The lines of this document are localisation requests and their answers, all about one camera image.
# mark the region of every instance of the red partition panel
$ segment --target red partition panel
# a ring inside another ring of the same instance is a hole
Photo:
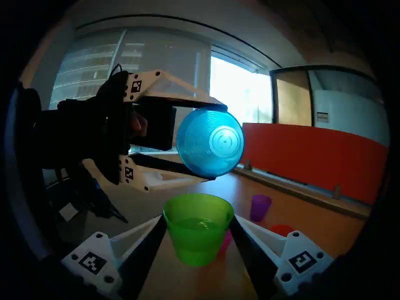
[[[241,160],[253,167],[372,204],[388,148],[337,130],[285,124],[244,123]]]

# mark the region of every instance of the green plastic cup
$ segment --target green plastic cup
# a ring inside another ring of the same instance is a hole
[[[176,256],[200,267],[217,256],[234,217],[234,208],[222,198],[195,193],[169,199],[163,215]]]

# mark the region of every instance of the purple cup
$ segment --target purple cup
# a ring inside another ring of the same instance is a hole
[[[251,198],[250,220],[261,222],[272,204],[272,199],[266,195],[254,195]]]

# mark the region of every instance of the blue plastic bowl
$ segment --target blue plastic bowl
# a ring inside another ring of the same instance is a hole
[[[206,178],[234,169],[245,150],[239,122],[228,112],[197,109],[180,124],[176,147],[183,163]]]

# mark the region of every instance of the cable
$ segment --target cable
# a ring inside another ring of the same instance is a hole
[[[117,69],[117,67],[119,67],[120,72],[122,72],[122,66],[121,66],[121,64],[120,64],[120,63],[117,63],[117,64],[115,65],[115,67],[112,69],[111,73],[109,74],[109,78],[110,78],[111,76],[113,76],[114,71]]]

